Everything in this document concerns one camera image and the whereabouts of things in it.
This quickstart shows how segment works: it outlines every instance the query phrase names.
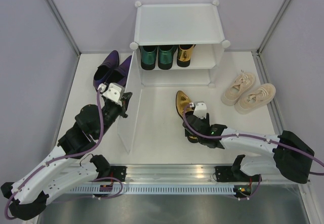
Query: white sneaker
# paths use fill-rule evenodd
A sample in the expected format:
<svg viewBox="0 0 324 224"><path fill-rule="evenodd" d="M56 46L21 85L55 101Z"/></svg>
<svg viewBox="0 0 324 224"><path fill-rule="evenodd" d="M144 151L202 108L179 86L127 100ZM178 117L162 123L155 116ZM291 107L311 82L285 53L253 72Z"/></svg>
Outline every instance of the white sneaker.
<svg viewBox="0 0 324 224"><path fill-rule="evenodd" d="M234 105L238 98L255 83L255 75L253 73L240 74L233 84L223 93L221 100L223 104L228 106Z"/></svg>
<svg viewBox="0 0 324 224"><path fill-rule="evenodd" d="M247 114L257 108L267 105L275 95L275 87L270 83L261 85L255 91L242 96L235 104L235 109L240 114Z"/></svg>

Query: purple high heel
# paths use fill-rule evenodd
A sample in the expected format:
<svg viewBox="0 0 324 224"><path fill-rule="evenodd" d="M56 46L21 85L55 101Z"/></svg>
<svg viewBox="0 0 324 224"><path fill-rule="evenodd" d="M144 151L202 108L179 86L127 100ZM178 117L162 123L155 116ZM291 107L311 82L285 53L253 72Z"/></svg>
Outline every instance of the purple high heel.
<svg viewBox="0 0 324 224"><path fill-rule="evenodd" d="M113 70L119 65L118 51L112 51L103 63L98 67L94 77L93 86L97 90L99 85L104 83L107 78L113 73Z"/></svg>
<svg viewBox="0 0 324 224"><path fill-rule="evenodd" d="M128 56L120 66L113 70L111 75L107 78L106 83L115 82L121 86L126 86L131 60L132 56Z"/></svg>

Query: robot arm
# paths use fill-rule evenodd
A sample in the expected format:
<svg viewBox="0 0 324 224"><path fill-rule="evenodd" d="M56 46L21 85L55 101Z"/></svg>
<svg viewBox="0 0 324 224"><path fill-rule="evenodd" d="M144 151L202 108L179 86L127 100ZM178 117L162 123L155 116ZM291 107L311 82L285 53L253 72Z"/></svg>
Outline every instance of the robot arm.
<svg viewBox="0 0 324 224"><path fill-rule="evenodd" d="M234 164L226 172L233 175L237 181L245 182L250 176L258 178L257 174L281 174L285 178L305 184L308 181L312 160L305 155L296 153L273 142L279 142L297 148L311 156L314 151L290 131L281 135L261 135L228 128L225 125L209 123L209 114L204 102L190 105L194 108L191 115L186 115L184 122L186 137L196 137L198 142L209 148L235 149L258 154L258 156L237 156Z"/></svg>
<svg viewBox="0 0 324 224"><path fill-rule="evenodd" d="M99 88L105 102L101 110L104 133L106 133L119 116L127 117L126 110L132 93L124 93L125 89L115 83L111 83L109 87L101 84ZM81 159L87 151L91 151L96 145L94 140L97 140L100 135L97 105L84 106L75 120L74 126L59 139L58 144L35 169L21 180L15 183L4 183L1 186L3 196L12 198L9 210L13 217L29 220L39 215L48 204L63 193L84 182L110 175L108 161L102 155L96 155L80 168L64 176L58 176L64 168ZM58 157L62 159L49 163ZM30 180L19 189L29 177Z"/></svg>

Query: gold shoe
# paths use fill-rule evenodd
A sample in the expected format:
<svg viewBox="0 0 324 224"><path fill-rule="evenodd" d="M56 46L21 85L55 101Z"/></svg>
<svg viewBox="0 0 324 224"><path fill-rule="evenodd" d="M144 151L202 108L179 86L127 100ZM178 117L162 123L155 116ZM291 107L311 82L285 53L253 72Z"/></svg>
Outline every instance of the gold shoe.
<svg viewBox="0 0 324 224"><path fill-rule="evenodd" d="M177 65L187 67L190 65L191 54L195 44L181 44L178 46Z"/></svg>
<svg viewBox="0 0 324 224"><path fill-rule="evenodd" d="M191 99L187 95L185 95L185 93L183 91L178 91L177 92L176 108L177 108L177 113L179 114L181 119L183 119L184 108L190 103L192 103ZM188 112L193 112L193 109L192 108L187 108L186 113L188 113ZM198 142L197 137L187 137L187 138L191 143L197 143Z"/></svg>

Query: gray wall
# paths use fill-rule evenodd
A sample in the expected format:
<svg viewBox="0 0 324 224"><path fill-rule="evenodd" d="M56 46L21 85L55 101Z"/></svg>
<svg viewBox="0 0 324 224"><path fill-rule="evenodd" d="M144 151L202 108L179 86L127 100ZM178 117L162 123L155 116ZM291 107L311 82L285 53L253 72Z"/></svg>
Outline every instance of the gray wall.
<svg viewBox="0 0 324 224"><path fill-rule="evenodd" d="M77 64L44 0L0 0L0 177L17 181L50 151ZM0 197L0 223L5 221Z"/></svg>
<svg viewBox="0 0 324 224"><path fill-rule="evenodd" d="M80 50L129 51L135 1L142 4L211 3L213 0L54 0ZM284 0L219 0L230 49L256 49Z"/></svg>
<svg viewBox="0 0 324 224"><path fill-rule="evenodd" d="M263 58L286 129L324 161L324 0L293 0ZM324 172L317 163L312 169ZM324 178L311 180L324 207Z"/></svg>

